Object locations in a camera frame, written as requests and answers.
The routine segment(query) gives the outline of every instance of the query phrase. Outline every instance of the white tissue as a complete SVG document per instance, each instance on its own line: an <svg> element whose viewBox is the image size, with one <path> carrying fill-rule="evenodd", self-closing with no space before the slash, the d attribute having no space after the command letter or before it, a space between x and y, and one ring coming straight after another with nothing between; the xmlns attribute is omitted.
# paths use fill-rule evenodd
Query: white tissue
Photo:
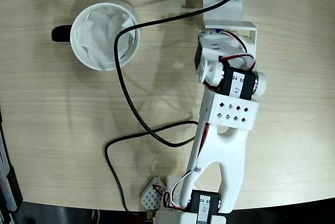
<svg viewBox="0 0 335 224"><path fill-rule="evenodd" d="M134 23L129 15L116 7L101 7L83 20L77 28L78 43L87 51L89 59L96 63L114 62L114 40L117 34ZM122 35L118 44L119 59L133 45L135 31Z"/></svg>

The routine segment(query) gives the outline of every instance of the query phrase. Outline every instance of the wooden table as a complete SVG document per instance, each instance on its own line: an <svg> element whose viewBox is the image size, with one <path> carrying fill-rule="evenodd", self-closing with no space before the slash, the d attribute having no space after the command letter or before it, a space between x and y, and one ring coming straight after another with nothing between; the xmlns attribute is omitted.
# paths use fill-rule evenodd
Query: wooden table
<svg viewBox="0 0 335 224"><path fill-rule="evenodd" d="M81 64L51 29L86 6L108 0L0 0L0 106L10 159L25 201L122 209L103 155L111 139L142 131L116 72ZM142 21L202 7L202 0L123 0ZM265 96L247 146L236 208L335 197L334 0L243 0L244 20L259 29L257 61ZM197 119L203 88L193 57L202 18L146 28L124 67L137 109L152 127ZM192 136L195 127L162 135ZM151 137L116 144L110 156L131 210L152 176L184 173L191 145L167 148ZM198 186L216 190L218 166Z"/></svg>

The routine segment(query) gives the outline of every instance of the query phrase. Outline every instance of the white robotic arm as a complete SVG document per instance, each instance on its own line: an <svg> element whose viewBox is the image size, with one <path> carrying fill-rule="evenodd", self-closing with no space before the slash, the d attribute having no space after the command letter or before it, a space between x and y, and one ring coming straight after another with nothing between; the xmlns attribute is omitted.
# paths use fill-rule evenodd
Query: white robotic arm
<svg viewBox="0 0 335 224"><path fill-rule="evenodd" d="M206 7L220 0L203 1ZM255 66L257 29L241 18L241 0L204 13L206 29L199 32L195 57L199 82L205 85L196 136L187 172L179 181L179 205L173 203L176 183L170 192L176 210L159 210L155 223L219 224L226 220L217 213L233 210L243 181L246 140L259 107L252 95L262 96L266 87L265 75ZM218 133L218 126L229 129ZM215 162L221 170L219 192L195 191L197 179Z"/></svg>

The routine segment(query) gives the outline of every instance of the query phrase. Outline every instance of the black cable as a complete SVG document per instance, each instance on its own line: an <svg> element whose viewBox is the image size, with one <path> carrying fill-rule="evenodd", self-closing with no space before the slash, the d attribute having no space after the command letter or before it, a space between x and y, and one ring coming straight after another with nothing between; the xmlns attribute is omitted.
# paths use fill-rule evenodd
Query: black cable
<svg viewBox="0 0 335 224"><path fill-rule="evenodd" d="M134 26L131 26L129 28L126 28L124 30L122 30L116 37L115 37L115 41L114 41L114 59L115 59L115 67L116 67L116 71L117 71L117 75L119 77L119 81L120 81L120 85L122 88L122 91L125 95L125 99L127 100L127 103L132 111L132 113L134 114L134 116L136 117L136 119L140 122L140 124L143 126L143 128L150 134L152 135L155 139L157 139L159 142L161 142L164 145L167 145L168 147L180 147L181 144L175 144L175 143L170 143L168 141L166 141L165 139L161 138L159 135L157 135L154 131L152 131L150 129L150 127L146 124L146 122L144 122L144 120L142 119L142 117L139 115L139 113L137 112L135 105L133 104L130 95L127 91L127 87L122 75L122 71L121 71L121 67L120 67L120 62L119 62L119 55L118 55L118 43L119 43L119 39L122 35L124 35L125 33L128 33L134 29L139 29L139 28L143 28L143 27L147 27L147 26L152 26L152 25L157 25L157 24L163 24L163 23L169 23L172 21L176 21L176 20L180 20L180 19L184 19L184 18L188 18L188 17L192 17L192 16L196 16L196 15L200 15L203 14L205 12L211 11L213 9L216 9L218 7L221 7L222 5L226 4L227 2L229 2L230 0L223 0L213 6L207 7L207 8L203 8L194 12L190 12L187 14L182 14L179 16L174 16L174 17L169 17L169 18L165 18L165 19L161 19L161 20L156 20L156 21L150 21L147 23L142 23L142 24L137 24Z"/></svg>
<svg viewBox="0 0 335 224"><path fill-rule="evenodd" d="M167 126L163 126L163 127L160 127L156 130L153 130L153 132L159 132L159 131L163 131L163 130L167 130L169 128L172 128L172 127L176 127L176 126L182 126L182 125L189 125L189 124L193 124L193 125L197 125L198 122L197 121L192 121L192 120L188 120L188 121L182 121L182 122L177 122L177 123L173 123L173 124L170 124L170 125L167 125ZM108 156L108 148L112 145L112 144L115 144L117 142L121 142L123 140L128 140L128 139L133 139L133 138L138 138L138 137L143 137L143 136L146 136L148 135L149 133L148 132L142 132L142 133L136 133L136 134L132 134L132 135L128 135L128 136L124 136L124 137L120 137L120 138L117 138L115 140L112 140L110 141L109 143L106 144L105 146L105 158L106 158L106 161L108 163L108 166L111 170L111 172L113 173L113 176L115 178L115 181L117 183L117 186L119 188L119 191L120 191L120 196L121 196L121 200L122 200L122 204L125 208L125 211L130 214L130 215L142 215L143 213L142 212L132 212L132 211L129 211L128 207L127 207L127 204L126 204L126 199L125 199L125 193L124 193L124 190L122 188L122 185L121 185L121 182L110 162L110 159L109 159L109 156ZM190 138L184 142L181 142L181 143L178 143L179 146L183 146L183 145L186 145L188 143L191 143L192 141L194 140L194 137L193 138Z"/></svg>

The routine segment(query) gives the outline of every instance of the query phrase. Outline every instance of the mug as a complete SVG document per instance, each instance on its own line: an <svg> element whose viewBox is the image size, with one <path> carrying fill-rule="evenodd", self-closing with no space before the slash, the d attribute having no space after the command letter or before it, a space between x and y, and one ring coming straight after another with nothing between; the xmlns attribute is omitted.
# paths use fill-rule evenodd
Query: mug
<svg viewBox="0 0 335 224"><path fill-rule="evenodd" d="M115 62L111 63L97 63L91 60L88 55L87 51L83 46L81 46L77 41L77 28L82 24L85 17L90 14L92 11L96 10L97 8L112 6L116 7L127 15L130 16L134 25L140 22L139 15L135 11L135 9L127 3L120 2L120 1L112 1L112 2L104 2L104 3L97 3L92 6L85 8L83 11L79 13L79 15L75 18L72 25L62 25L55 27L51 32L51 39L54 42L70 42L73 53L75 56L87 67L98 70L98 71L111 71L115 70ZM135 30L135 39L134 43L131 48L119 59L120 66L124 66L127 64L136 54L141 39L141 32L139 29Z"/></svg>

